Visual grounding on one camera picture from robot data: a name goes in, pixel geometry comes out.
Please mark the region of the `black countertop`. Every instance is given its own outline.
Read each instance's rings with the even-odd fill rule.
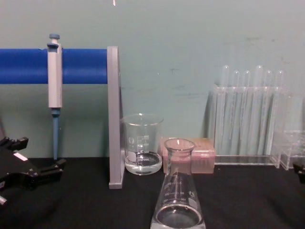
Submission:
[[[216,166],[193,177],[207,229],[305,229],[305,185],[293,171]],[[110,190],[108,158],[68,158],[61,182],[0,193],[9,201],[0,229],[149,229],[163,178],[126,171],[123,189]]]

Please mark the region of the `flask rim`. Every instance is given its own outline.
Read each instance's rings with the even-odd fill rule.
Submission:
[[[189,145],[186,146],[184,144],[181,147],[170,146],[169,143],[174,142],[174,141],[184,141],[184,142],[187,142]],[[191,150],[194,150],[195,143],[190,140],[187,140],[185,138],[170,138],[164,142],[164,146],[166,147],[167,150],[172,150],[172,151],[191,151]]]

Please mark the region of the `pipette tip box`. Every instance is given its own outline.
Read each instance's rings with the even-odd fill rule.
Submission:
[[[173,137],[162,137],[159,145],[159,154],[163,157],[163,171],[167,172],[168,151],[164,142]],[[191,170],[194,174],[214,173],[215,150],[208,138],[185,138],[195,143],[192,151]]]

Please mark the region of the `green painted wall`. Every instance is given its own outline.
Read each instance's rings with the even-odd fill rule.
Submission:
[[[304,7],[302,0],[0,0],[0,48],[44,49],[51,32],[65,48],[118,46],[124,114],[157,113],[164,135],[197,137],[224,64],[282,69],[287,87],[303,93]],[[60,155],[108,155],[105,85],[66,85],[63,95]],[[46,85],[0,86],[0,114],[7,135],[30,138],[26,156],[51,156]]]

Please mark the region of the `glassware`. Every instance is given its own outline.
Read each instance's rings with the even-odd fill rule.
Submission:
[[[162,167],[158,154],[163,118],[154,114],[133,114],[122,119],[125,133],[125,167],[137,175],[148,175]]]
[[[168,170],[152,217],[151,229],[205,229],[200,203],[191,174],[195,144],[172,138],[164,142]]]

